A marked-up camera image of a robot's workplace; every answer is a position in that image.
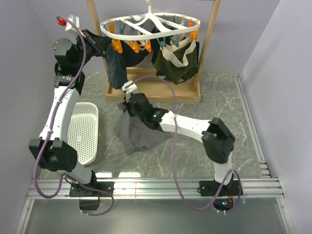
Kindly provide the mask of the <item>grey striped boxer underwear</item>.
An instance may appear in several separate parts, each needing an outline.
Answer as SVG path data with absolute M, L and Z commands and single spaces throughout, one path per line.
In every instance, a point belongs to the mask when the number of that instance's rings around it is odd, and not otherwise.
M 131 117 L 122 102 L 117 104 L 121 115 L 113 131 L 120 140 L 126 154 L 133 155 L 155 148 L 171 138 L 171 133 L 152 130 L 138 117 Z

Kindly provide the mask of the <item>white round clip hanger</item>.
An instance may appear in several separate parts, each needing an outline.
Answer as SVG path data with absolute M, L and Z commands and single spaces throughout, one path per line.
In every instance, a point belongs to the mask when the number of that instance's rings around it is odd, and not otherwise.
M 146 1 L 144 14 L 121 16 L 100 23 L 103 35 L 116 40 L 139 41 L 190 34 L 198 30 L 201 21 L 178 13 L 155 13 L 152 2 Z

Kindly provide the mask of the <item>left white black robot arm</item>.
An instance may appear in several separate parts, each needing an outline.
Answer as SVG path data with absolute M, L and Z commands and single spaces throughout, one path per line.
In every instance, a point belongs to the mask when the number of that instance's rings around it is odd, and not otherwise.
M 47 122 L 37 139 L 29 142 L 29 150 L 35 158 L 33 182 L 37 192 L 44 198 L 56 195 L 44 194 L 38 185 L 38 168 L 61 172 L 73 181 L 73 190 L 83 196 L 100 195 L 95 172 L 78 161 L 77 151 L 68 144 L 68 128 L 71 116 L 85 81 L 82 72 L 91 57 L 103 57 L 109 42 L 103 36 L 82 30 L 76 43 L 67 38 L 54 43 L 57 60 L 54 72 L 54 99 Z

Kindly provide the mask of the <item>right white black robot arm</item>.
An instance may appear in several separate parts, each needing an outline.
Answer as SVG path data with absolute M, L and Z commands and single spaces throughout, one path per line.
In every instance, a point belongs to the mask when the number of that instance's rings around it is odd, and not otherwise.
M 193 138 L 203 144 L 207 157 L 214 163 L 215 190 L 225 195 L 232 189 L 232 151 L 235 137 L 225 123 L 176 115 L 172 111 L 153 107 L 143 93 L 126 95 L 125 104 L 131 117 L 152 133 L 173 133 Z

